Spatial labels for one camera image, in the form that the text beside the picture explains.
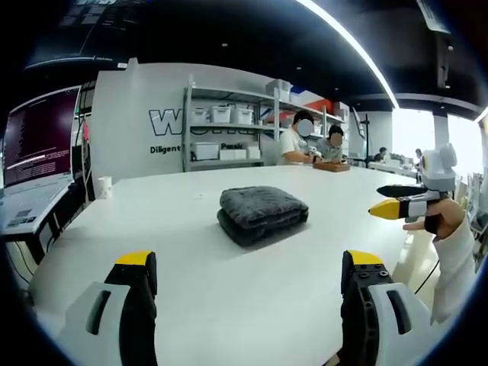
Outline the person's right hand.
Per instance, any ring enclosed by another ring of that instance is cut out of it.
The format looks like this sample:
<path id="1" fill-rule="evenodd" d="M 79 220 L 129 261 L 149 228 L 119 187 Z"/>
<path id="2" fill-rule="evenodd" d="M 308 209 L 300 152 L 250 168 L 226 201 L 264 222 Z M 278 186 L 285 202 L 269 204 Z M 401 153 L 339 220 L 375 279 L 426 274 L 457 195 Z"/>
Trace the person's right hand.
<path id="1" fill-rule="evenodd" d="M 448 198 L 427 207 L 423 220 L 405 223 L 406 231 L 425 230 L 435 235 L 434 240 L 447 239 L 463 223 L 465 210 L 456 201 Z"/>

